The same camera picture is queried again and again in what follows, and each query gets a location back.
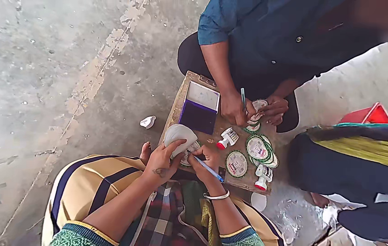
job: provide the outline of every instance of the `pen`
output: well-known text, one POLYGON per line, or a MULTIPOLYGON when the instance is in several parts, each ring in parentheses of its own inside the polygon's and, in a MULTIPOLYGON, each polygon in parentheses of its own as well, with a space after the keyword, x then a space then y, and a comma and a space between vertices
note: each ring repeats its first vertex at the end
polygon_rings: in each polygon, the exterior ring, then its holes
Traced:
POLYGON ((241 88, 241 100, 243 101, 244 112, 246 113, 246 93, 243 87, 241 88))
POLYGON ((212 175, 214 175, 220 182, 224 182, 224 179, 219 176, 218 173, 216 173, 212 168, 210 168, 208 165, 206 165, 206 163, 204 163, 201 159, 199 159, 197 156, 193 155, 194 158, 196 158, 196 160, 202 165, 204 166, 204 168, 206 168, 206 170, 208 170, 212 175))

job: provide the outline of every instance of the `bracelet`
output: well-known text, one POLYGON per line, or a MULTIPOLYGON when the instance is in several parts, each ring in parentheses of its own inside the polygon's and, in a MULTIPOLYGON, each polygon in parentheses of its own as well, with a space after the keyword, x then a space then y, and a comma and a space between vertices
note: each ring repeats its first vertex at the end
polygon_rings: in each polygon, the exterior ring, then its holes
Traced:
POLYGON ((221 199, 227 198, 229 195, 230 195, 230 192, 229 192, 229 191, 227 191, 226 194, 221 195, 221 196, 218 196, 218 197, 210 197, 210 196, 208 196, 207 193, 203 193, 203 196, 204 196, 206 199, 209 199, 209 200, 221 200, 221 199))

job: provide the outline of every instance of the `green patterned sleeve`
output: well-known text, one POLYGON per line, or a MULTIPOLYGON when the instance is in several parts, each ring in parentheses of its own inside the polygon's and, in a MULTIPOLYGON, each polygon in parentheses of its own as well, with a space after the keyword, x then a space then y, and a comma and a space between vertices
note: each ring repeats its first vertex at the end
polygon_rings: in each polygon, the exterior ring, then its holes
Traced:
POLYGON ((236 234, 220 237, 224 246, 264 246, 261 238, 251 226, 243 228, 242 231, 236 234))
POLYGON ((96 228, 72 221, 57 233, 49 246, 117 246, 118 243, 98 231, 96 228))

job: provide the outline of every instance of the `plaid cloth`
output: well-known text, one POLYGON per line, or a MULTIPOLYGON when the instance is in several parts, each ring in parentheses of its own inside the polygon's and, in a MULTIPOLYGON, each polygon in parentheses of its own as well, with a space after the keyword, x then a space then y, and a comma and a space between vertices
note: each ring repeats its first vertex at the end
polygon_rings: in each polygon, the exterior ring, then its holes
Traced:
POLYGON ((195 229, 179 221, 179 215, 185 209, 179 182, 163 184, 152 196, 155 197, 148 207, 135 246, 204 245, 195 229))

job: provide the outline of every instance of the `person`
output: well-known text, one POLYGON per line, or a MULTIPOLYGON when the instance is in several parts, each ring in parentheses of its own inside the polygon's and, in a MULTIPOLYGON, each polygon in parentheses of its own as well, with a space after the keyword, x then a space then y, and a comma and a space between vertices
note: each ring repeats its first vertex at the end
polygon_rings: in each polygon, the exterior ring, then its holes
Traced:
POLYGON ((386 33, 388 0, 211 0, 177 63, 183 74, 217 83, 221 115, 234 125, 247 126, 256 113, 251 100, 266 98, 260 113, 281 133, 299 122, 296 88, 383 43, 386 33))
POLYGON ((189 155, 195 174, 178 170, 184 154, 170 155, 184 142, 151 154, 147 142, 139 158, 90 155, 64 167, 49 197, 42 245, 285 245, 270 220, 229 196, 193 157, 203 154, 217 172, 215 149, 203 145, 189 155))
POLYGON ((290 180, 317 205, 348 208, 337 216, 343 227, 388 243, 388 124, 310 128, 291 142, 288 160, 290 180))

